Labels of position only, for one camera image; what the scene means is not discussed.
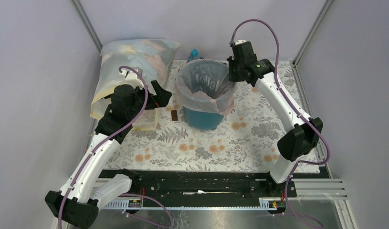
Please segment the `pink plastic trash bag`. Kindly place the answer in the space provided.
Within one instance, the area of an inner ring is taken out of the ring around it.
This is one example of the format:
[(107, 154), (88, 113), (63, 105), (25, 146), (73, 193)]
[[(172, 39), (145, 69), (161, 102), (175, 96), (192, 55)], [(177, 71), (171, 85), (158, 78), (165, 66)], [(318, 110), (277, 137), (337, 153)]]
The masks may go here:
[(176, 75), (178, 102), (194, 111), (227, 116), (234, 108), (235, 83), (226, 63), (201, 59), (186, 63)]

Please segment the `teal plastic trash bin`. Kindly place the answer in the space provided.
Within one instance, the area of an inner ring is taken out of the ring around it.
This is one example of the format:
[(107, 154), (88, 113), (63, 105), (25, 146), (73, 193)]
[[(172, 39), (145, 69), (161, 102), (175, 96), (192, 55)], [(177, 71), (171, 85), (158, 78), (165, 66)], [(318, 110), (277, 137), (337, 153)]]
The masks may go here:
[(223, 115), (217, 113), (194, 111), (186, 107), (183, 107), (183, 112), (188, 125), (199, 130), (215, 130), (224, 119)]

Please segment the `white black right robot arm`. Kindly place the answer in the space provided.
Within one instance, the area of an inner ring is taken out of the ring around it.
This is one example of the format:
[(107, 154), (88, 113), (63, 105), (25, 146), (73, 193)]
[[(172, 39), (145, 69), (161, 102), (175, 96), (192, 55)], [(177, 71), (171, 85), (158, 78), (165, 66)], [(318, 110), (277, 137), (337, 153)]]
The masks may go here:
[(276, 68), (268, 59), (258, 60), (252, 44), (246, 40), (231, 42), (233, 55), (228, 61), (229, 79), (247, 82), (268, 101), (283, 124), (285, 135), (278, 141), (279, 158), (270, 171), (266, 192), (273, 197), (284, 191), (296, 162), (309, 154), (323, 129), (320, 118), (313, 119), (289, 94)]

